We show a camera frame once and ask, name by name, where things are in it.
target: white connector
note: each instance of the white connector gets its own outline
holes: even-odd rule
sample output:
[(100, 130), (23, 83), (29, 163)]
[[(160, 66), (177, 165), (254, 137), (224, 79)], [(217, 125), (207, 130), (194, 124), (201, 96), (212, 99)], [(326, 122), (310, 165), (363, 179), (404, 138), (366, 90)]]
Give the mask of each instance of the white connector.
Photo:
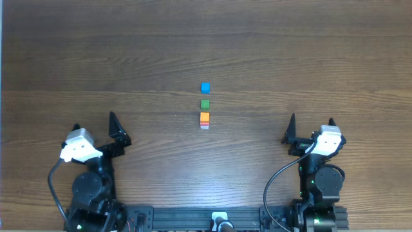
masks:
[(60, 158), (66, 162), (70, 162), (71, 159), (84, 162), (103, 155), (101, 151), (93, 147), (94, 139), (84, 128), (70, 132), (66, 138), (66, 144), (60, 154)]
[[(339, 144), (342, 141), (342, 133), (339, 127), (337, 126), (321, 126), (319, 130), (321, 133), (320, 136), (317, 138), (316, 147), (311, 151), (312, 154), (319, 154), (319, 155), (331, 155), (333, 152), (337, 150)], [(311, 148), (314, 146), (314, 143), (306, 149), (306, 152), (309, 152)]]

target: orange cube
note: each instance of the orange cube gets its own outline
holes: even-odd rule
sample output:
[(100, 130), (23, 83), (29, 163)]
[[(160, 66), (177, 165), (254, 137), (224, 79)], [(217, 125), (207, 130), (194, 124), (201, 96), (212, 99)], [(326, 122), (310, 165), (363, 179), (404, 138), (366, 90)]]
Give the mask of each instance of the orange cube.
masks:
[(211, 116), (209, 113), (200, 112), (200, 123), (209, 123)]

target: wooden table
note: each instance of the wooden table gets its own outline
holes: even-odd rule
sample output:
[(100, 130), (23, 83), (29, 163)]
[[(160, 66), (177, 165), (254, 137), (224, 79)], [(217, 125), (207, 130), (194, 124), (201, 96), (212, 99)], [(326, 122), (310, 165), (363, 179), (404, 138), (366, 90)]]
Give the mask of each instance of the wooden table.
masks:
[[(262, 206), (294, 160), (279, 143), (334, 117), (348, 143), (340, 206), (352, 229), (410, 228), (412, 2), (4, 2), (3, 229), (62, 229), (46, 177), (78, 122), (109, 142), (109, 112), (133, 145), (114, 160), (119, 199), (155, 207)], [(211, 94), (200, 83), (211, 83)], [(211, 128), (199, 129), (200, 100)], [(54, 176), (65, 207), (84, 166)], [(268, 194), (299, 196), (297, 168)]]

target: black metal frame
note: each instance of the black metal frame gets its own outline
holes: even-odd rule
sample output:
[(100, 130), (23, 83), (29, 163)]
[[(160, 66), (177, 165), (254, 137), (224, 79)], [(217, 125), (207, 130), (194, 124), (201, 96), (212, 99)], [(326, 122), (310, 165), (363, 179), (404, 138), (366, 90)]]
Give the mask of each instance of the black metal frame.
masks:
[[(73, 130), (79, 129), (76, 124)], [(124, 154), (124, 148), (131, 145), (131, 139), (113, 112), (110, 112), (109, 136), (114, 142), (97, 148), (103, 156), (89, 159), (84, 164), (88, 171), (79, 175), (73, 182), (73, 199), (68, 210), (70, 231), (208, 231), (211, 230), (211, 215), (213, 212), (226, 212), (228, 219), (238, 231), (281, 232), (284, 231), (268, 216), (264, 207), (261, 208), (153, 208), (151, 206), (125, 206), (117, 201), (114, 169), (111, 159)], [(295, 115), (290, 119), (289, 127), (282, 140), (291, 144), (290, 155), (301, 156), (309, 147), (317, 133), (311, 139), (295, 137)], [(325, 173), (336, 171), (325, 166), (326, 158), (310, 155), (299, 163), (301, 177), (302, 200), (294, 200), (290, 206), (269, 207), (271, 215), (283, 226), (296, 227), (302, 231), (333, 231), (349, 229), (346, 208), (333, 205), (339, 200), (339, 191), (319, 191), (320, 186), (334, 186), (331, 179), (316, 178), (319, 170)], [(308, 181), (316, 180), (317, 188), (310, 186)], [(321, 218), (323, 225), (314, 223), (315, 218)]]

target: wooden tabletop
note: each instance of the wooden tabletop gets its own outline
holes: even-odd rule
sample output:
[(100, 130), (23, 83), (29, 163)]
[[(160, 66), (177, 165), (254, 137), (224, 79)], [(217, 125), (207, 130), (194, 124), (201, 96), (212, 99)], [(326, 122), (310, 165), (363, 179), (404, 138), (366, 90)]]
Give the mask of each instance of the wooden tabletop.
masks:
[[(4, 2), (3, 229), (62, 229), (46, 178), (74, 123), (133, 145), (114, 159), (118, 198), (154, 207), (263, 205), (295, 159), (292, 113), (310, 137), (333, 117), (348, 140), (340, 206), (352, 229), (412, 218), (412, 2), (13, 0)], [(211, 94), (200, 83), (211, 83)], [(211, 126), (199, 127), (200, 100)], [(84, 166), (53, 182), (63, 206)], [(268, 193), (299, 197), (297, 167)]]

